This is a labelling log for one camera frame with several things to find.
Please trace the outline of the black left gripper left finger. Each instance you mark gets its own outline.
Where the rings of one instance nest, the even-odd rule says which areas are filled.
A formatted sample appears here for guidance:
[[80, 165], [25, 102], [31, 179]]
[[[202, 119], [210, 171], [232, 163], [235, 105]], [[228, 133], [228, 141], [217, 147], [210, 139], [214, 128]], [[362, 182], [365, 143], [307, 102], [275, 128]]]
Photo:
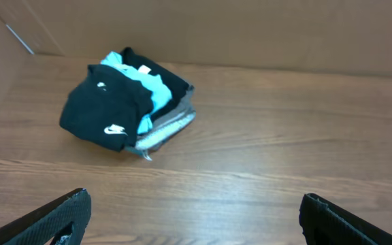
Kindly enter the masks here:
[[91, 218], [88, 191], [77, 188], [0, 227], [2, 245], [80, 245]]

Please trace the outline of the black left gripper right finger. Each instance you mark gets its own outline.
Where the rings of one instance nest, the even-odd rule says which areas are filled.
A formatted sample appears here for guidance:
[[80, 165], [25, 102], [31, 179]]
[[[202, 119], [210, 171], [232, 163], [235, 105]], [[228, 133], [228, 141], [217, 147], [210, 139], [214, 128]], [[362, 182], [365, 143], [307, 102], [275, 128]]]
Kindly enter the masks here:
[[392, 245], [390, 233], [315, 193], [303, 196], [299, 224], [307, 245]]

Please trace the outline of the dark teal t-shirt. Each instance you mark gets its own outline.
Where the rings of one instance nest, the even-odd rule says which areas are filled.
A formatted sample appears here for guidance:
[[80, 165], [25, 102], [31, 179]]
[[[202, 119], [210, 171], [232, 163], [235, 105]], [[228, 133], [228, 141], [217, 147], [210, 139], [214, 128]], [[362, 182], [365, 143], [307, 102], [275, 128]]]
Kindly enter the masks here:
[[87, 71], [68, 95], [59, 125], [109, 150], [134, 147], [139, 124], [153, 109], [152, 91], [107, 65], [89, 65]]

